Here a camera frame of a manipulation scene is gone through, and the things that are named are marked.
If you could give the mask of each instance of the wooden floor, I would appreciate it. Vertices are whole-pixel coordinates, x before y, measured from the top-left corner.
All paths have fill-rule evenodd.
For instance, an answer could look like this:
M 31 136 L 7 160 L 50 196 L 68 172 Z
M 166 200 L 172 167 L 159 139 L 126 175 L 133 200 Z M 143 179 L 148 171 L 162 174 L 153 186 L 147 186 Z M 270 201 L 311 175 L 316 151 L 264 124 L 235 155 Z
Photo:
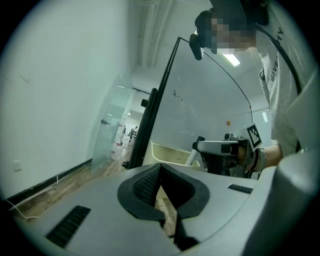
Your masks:
M 18 209 L 26 217 L 38 216 L 40 217 L 43 211 L 53 206 L 62 198 L 74 192 L 84 184 L 96 178 L 125 172 L 126 169 L 122 167 L 123 161 L 129 161 L 132 152 L 132 145 L 123 145 L 123 150 L 120 154 L 119 160 L 111 159 L 105 166 L 96 171 L 91 171 L 91 165 L 86 165 L 74 171 L 65 178 L 59 180 L 47 191 L 31 198 L 25 203 L 18 206 Z M 168 198 L 157 198 L 155 208 L 161 210 L 165 214 L 164 231 L 170 236 L 175 233 L 177 212 Z M 23 218 L 17 210 L 13 209 L 12 214 L 15 218 L 23 219 L 28 223 L 35 221 L 35 218 Z

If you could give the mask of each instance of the fluorescent light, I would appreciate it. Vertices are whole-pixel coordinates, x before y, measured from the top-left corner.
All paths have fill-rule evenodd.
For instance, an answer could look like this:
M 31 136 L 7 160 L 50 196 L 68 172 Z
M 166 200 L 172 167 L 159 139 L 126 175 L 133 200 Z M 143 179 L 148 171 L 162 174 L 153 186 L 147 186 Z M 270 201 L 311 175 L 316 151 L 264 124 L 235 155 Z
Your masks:
M 224 54 L 223 56 L 226 57 L 227 60 L 230 61 L 231 64 L 234 65 L 235 67 L 240 64 L 240 61 L 233 54 Z
M 267 123 L 268 122 L 267 113 L 266 112 L 262 112 L 262 116 L 263 116 L 264 121 Z

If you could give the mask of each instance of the black sticker label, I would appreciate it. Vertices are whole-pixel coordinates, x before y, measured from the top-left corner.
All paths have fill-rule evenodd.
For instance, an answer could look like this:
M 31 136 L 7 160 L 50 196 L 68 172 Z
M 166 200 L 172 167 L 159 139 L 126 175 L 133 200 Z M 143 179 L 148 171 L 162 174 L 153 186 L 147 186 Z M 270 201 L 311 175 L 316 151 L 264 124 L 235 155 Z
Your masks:
M 248 134 L 250 136 L 251 143 L 253 145 L 253 148 L 258 146 L 261 143 L 261 139 L 258 133 L 258 130 L 256 128 L 256 125 L 252 125 L 249 128 L 247 128 Z

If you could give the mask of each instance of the electrical outlet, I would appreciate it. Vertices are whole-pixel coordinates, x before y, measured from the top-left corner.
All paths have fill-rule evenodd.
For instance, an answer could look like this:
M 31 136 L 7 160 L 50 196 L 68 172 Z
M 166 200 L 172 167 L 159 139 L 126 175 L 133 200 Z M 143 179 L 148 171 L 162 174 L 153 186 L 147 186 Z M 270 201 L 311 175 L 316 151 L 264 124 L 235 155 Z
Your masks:
M 20 160 L 15 160 L 12 162 L 13 163 L 13 171 L 17 172 L 17 171 L 21 171 L 22 167 L 21 167 L 21 161 Z

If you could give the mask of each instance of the baseboard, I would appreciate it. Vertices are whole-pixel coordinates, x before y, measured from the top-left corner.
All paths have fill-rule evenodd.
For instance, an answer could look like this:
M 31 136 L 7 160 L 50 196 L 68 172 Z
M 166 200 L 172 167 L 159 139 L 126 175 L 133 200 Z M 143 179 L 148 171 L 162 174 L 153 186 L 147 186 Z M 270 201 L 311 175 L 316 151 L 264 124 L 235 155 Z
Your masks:
M 14 205 L 17 205 L 19 204 L 20 202 L 22 202 L 23 200 L 29 198 L 29 197 L 32 197 L 33 195 L 35 195 L 36 193 L 44 190 L 45 188 L 51 186 L 52 184 L 56 183 L 57 182 L 57 176 L 58 176 L 58 179 L 61 180 L 63 177 L 73 173 L 74 171 L 78 170 L 79 168 L 89 164 L 90 162 L 92 162 L 92 158 L 67 170 L 67 171 L 63 171 L 35 186 L 32 186 L 30 188 L 27 188 L 25 189 L 24 191 L 18 193 L 18 194 L 15 194 L 9 198 L 7 198 L 6 200 L 8 200 L 9 202 L 11 202 L 12 204 Z M 3 206 L 5 209 L 10 209 L 12 207 L 12 205 L 10 203 L 8 203 L 7 201 L 3 201 Z

